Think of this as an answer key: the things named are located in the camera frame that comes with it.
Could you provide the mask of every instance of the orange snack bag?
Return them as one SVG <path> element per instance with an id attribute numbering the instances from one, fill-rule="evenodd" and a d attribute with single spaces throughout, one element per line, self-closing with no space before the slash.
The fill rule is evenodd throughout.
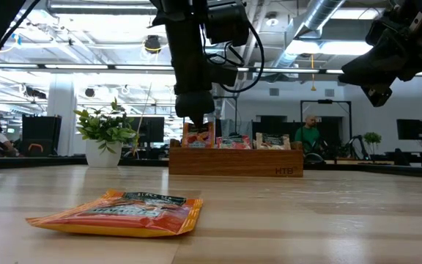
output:
<path id="1" fill-rule="evenodd" d="M 214 148 L 214 123 L 207 122 L 200 129 L 194 124 L 185 123 L 182 147 Z"/>
<path id="2" fill-rule="evenodd" d="M 201 199 L 109 190 L 94 202 L 27 222 L 63 232 L 151 238 L 190 232 L 202 205 Z"/>

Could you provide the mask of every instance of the jerky bag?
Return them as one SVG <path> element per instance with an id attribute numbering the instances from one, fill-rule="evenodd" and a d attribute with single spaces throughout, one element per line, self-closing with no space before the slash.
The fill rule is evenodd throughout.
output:
<path id="1" fill-rule="evenodd" d="M 201 199 L 109 190 L 94 202 L 27 222 L 63 232 L 160 237 L 193 230 L 202 204 Z"/>
<path id="2" fill-rule="evenodd" d="M 242 136 L 222 136 L 217 138 L 218 148 L 235 149 L 235 150 L 251 150 L 250 138 L 246 135 Z"/>
<path id="3" fill-rule="evenodd" d="M 256 134 L 257 150 L 291 150 L 289 135 Z"/>
<path id="4" fill-rule="evenodd" d="M 183 125 L 182 147 L 214 148 L 214 124 L 207 122 L 198 129 L 194 124 Z"/>

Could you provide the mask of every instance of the man in green shirt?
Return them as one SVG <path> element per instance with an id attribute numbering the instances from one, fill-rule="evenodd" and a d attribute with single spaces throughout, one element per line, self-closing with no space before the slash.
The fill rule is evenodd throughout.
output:
<path id="1" fill-rule="evenodd" d="M 302 128 L 299 128 L 296 132 L 295 141 L 302 142 L 306 152 L 310 152 L 312 150 L 312 146 L 320 137 L 319 131 L 315 128 L 316 123 L 316 117 L 309 115 L 306 117 L 306 124 Z"/>

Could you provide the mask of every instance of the white plant pot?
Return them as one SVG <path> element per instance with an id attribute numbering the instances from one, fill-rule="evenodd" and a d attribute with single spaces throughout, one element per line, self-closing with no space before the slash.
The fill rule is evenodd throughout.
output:
<path id="1" fill-rule="evenodd" d="M 87 163 L 92 168 L 113 168 L 118 166 L 120 156 L 122 154 L 122 143 L 117 142 L 108 144 L 115 154 L 110 153 L 108 150 L 99 150 L 99 146 L 103 144 L 97 143 L 96 140 L 88 139 L 86 141 L 86 158 Z"/>

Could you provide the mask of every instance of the green shirt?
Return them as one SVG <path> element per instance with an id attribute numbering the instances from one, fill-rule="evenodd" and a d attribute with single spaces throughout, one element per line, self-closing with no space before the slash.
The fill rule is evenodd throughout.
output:
<path id="1" fill-rule="evenodd" d="M 302 140 L 302 135 L 300 134 L 300 129 L 297 129 L 295 141 L 296 142 L 302 142 L 304 145 L 304 149 L 306 151 L 312 150 L 312 145 L 314 145 L 314 142 L 317 141 L 320 137 L 320 133 L 316 128 L 306 128 L 305 126 L 302 127 L 304 139 Z"/>

